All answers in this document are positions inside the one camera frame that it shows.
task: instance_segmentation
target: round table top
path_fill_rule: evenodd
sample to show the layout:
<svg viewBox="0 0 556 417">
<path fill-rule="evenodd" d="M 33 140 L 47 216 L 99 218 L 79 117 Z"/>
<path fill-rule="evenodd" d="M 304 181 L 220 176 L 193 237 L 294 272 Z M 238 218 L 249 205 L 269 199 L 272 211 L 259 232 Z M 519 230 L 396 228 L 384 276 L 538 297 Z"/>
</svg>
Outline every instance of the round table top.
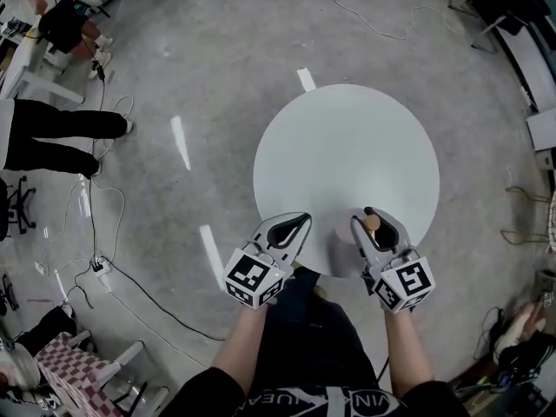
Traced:
<svg viewBox="0 0 556 417">
<path fill-rule="evenodd" d="M 268 125 L 253 187 L 262 219 L 313 216 L 300 264 L 345 277 L 360 276 L 364 264 L 339 267 L 330 253 L 337 226 L 371 206 L 404 224 L 417 245 L 434 218 L 440 177 L 427 133 L 401 103 L 376 89 L 331 85 L 297 97 Z"/>
</svg>

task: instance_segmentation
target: black t-shirt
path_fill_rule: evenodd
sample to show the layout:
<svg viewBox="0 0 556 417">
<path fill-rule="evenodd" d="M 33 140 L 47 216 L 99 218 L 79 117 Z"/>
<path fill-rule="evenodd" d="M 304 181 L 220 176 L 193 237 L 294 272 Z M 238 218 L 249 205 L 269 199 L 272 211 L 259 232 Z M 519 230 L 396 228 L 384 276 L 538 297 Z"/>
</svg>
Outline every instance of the black t-shirt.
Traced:
<svg viewBox="0 0 556 417">
<path fill-rule="evenodd" d="M 237 382 L 220 369 L 211 367 L 185 385 L 161 413 L 161 417 L 210 415 L 246 416 L 468 416 L 467 411 L 442 381 L 414 387 L 401 401 L 372 388 L 279 387 L 245 395 Z"/>
</svg>

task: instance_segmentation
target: red and white checkered fabric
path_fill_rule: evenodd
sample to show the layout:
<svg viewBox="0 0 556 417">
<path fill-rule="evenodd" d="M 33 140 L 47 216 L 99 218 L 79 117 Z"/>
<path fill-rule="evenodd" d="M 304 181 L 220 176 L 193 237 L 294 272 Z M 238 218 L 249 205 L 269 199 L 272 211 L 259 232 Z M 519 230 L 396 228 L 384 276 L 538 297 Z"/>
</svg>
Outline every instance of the red and white checkered fabric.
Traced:
<svg viewBox="0 0 556 417">
<path fill-rule="evenodd" d="M 62 389 L 74 401 L 64 403 L 70 411 L 77 407 L 86 417 L 122 417 L 104 391 L 95 391 L 91 386 L 96 381 L 95 372 L 109 365 L 110 361 L 69 347 L 69 339 L 69 334 L 59 334 L 35 357 L 49 384 L 57 393 Z M 63 400 L 65 394 L 59 395 Z"/>
</svg>

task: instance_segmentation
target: gray floor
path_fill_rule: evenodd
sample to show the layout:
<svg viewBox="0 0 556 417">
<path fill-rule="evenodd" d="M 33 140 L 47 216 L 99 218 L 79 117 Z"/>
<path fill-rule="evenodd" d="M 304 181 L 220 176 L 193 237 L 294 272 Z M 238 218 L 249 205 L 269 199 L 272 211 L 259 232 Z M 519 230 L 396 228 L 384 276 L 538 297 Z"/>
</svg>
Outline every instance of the gray floor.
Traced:
<svg viewBox="0 0 556 417">
<path fill-rule="evenodd" d="M 116 0 L 108 7 L 112 18 L 102 27 L 116 42 L 104 108 L 121 96 L 136 100 L 136 130 L 117 141 L 97 180 L 125 194 L 116 263 L 183 321 L 226 335 L 238 307 L 217 289 L 199 227 L 210 225 L 226 261 L 257 225 L 252 190 L 257 144 L 273 116 L 302 93 L 299 68 L 308 67 L 317 86 L 356 83 L 378 89 L 415 114 L 438 156 L 440 201 L 420 246 L 438 287 L 414 317 L 437 377 L 450 379 L 473 362 L 485 312 L 526 297 L 533 271 L 545 264 L 542 246 L 512 247 L 498 234 L 520 218 L 543 229 L 541 207 L 535 215 L 504 192 L 510 184 L 547 192 L 534 166 L 524 99 L 506 57 L 471 49 L 468 32 L 479 26 L 465 21 L 466 30 L 446 8 L 447 0 L 342 1 L 378 30 L 398 36 L 405 34 L 414 6 L 448 11 L 447 22 L 457 34 L 440 13 L 417 10 L 406 41 L 386 38 L 333 0 Z M 74 67 L 62 81 L 85 88 L 86 74 L 84 67 Z M 85 91 L 79 109 L 97 109 L 101 84 L 87 83 Z M 124 102 L 119 110 L 127 106 Z M 183 121 L 191 171 L 174 144 L 174 116 Z M 84 140 L 63 142 L 89 146 Z M 9 180 L 16 176 L 3 172 Z M 29 179 L 37 188 L 31 213 L 38 228 L 2 243 L 0 253 L 22 305 L 7 318 L 14 333 L 30 328 L 50 307 L 29 299 L 63 298 L 56 277 L 38 274 L 34 260 L 62 229 L 76 177 L 38 170 L 29 172 Z M 45 252 L 51 272 L 92 254 L 81 190 L 78 184 L 69 199 L 65 234 Z M 92 198 L 98 247 L 109 255 L 122 200 L 113 190 L 94 188 Z M 60 273 L 66 292 L 86 268 L 79 261 Z M 107 294 L 93 274 L 78 280 L 94 309 L 77 290 L 70 303 L 103 356 L 145 341 L 148 350 L 130 372 L 165 384 L 172 393 L 199 372 L 195 362 Z M 182 328 L 118 273 L 108 280 L 148 326 L 200 363 L 210 363 L 216 342 Z M 380 368 L 387 353 L 377 300 L 368 298 L 361 281 L 322 279 L 321 285 L 346 309 Z"/>
</svg>

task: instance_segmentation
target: white desk leg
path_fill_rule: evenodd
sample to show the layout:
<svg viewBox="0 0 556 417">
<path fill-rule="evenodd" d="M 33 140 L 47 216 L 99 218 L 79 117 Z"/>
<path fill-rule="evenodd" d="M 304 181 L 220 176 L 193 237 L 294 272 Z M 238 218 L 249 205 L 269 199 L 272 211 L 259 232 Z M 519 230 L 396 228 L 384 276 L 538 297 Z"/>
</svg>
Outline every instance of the white desk leg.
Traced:
<svg viewBox="0 0 556 417">
<path fill-rule="evenodd" d="M 41 89 L 46 89 L 50 93 L 56 94 L 60 97 L 64 97 L 68 100 L 71 100 L 72 102 L 83 103 L 83 101 L 85 100 L 85 97 L 77 94 L 75 91 L 71 91 L 70 89 L 63 87 L 62 85 L 51 82 L 50 80 L 43 79 L 42 77 L 39 77 L 31 73 L 30 71 L 25 71 L 23 73 L 22 79 L 31 85 L 34 85 Z"/>
</svg>

